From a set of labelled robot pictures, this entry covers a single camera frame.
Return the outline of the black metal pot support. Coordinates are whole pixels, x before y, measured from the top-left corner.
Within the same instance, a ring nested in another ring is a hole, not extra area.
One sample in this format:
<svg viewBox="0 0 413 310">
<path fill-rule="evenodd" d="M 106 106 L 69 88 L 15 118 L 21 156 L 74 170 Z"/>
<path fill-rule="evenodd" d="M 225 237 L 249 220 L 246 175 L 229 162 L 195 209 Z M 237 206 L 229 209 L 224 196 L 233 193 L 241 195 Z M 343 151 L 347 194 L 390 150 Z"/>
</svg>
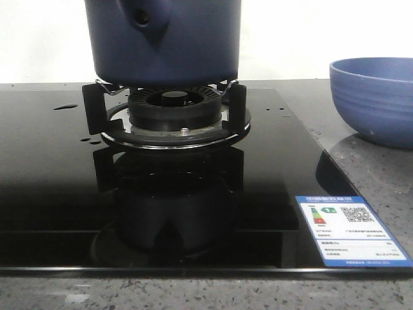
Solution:
<svg viewBox="0 0 413 310">
<path fill-rule="evenodd" d="M 145 88 L 130 87 L 125 103 L 107 108 L 105 95 L 115 96 L 124 89 L 97 80 L 82 87 L 86 120 L 90 134 L 100 134 L 108 144 L 131 149 L 183 150 L 235 143 L 250 131 L 251 116 L 247 109 L 247 88 L 234 80 L 210 87 L 221 95 L 221 117 L 199 129 L 181 128 L 178 131 L 142 129 L 130 122 L 128 97 Z"/>
</svg>

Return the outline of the black glass gas cooktop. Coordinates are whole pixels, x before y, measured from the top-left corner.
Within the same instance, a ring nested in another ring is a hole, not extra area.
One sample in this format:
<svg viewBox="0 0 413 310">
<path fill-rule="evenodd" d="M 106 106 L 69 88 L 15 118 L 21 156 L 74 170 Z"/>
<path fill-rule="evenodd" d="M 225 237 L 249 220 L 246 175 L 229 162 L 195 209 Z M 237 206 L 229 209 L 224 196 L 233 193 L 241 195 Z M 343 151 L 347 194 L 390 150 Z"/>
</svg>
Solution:
<svg viewBox="0 0 413 310">
<path fill-rule="evenodd" d="M 1 274 L 410 278 L 327 267 L 297 196 L 360 196 L 279 94 L 250 89 L 233 146 L 157 152 L 89 135 L 76 91 L 1 94 Z"/>
</svg>

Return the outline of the light blue ribbed bowl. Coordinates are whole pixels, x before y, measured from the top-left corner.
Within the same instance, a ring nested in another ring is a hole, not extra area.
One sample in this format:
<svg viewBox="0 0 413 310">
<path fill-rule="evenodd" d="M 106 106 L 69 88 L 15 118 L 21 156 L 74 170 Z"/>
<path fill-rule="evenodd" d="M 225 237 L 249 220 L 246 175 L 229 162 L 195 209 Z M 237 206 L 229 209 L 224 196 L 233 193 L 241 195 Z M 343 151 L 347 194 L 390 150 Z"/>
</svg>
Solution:
<svg viewBox="0 0 413 310">
<path fill-rule="evenodd" d="M 358 57 L 329 66 L 339 115 L 372 143 L 412 148 L 412 58 Z"/>
</svg>

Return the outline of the dark blue cooking pot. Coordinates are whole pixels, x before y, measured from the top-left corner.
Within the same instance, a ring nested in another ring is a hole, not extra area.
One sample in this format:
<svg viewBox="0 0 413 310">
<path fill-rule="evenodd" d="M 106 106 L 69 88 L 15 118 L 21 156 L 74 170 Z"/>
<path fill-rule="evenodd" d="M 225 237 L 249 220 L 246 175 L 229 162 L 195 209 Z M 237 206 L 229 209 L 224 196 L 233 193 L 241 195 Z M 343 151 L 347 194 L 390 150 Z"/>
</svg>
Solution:
<svg viewBox="0 0 413 310">
<path fill-rule="evenodd" d="M 191 87 L 237 77 L 240 1 L 85 1 L 99 78 Z"/>
</svg>

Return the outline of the blue energy efficiency label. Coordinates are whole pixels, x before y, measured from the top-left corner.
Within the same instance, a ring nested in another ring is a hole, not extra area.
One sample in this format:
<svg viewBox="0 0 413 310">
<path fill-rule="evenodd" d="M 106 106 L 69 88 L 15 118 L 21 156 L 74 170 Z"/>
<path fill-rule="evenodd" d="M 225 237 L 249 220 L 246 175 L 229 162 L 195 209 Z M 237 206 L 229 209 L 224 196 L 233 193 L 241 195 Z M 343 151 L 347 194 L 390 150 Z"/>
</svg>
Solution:
<svg viewBox="0 0 413 310">
<path fill-rule="evenodd" d="M 360 196 L 297 196 L 327 267 L 412 267 L 412 259 Z"/>
</svg>

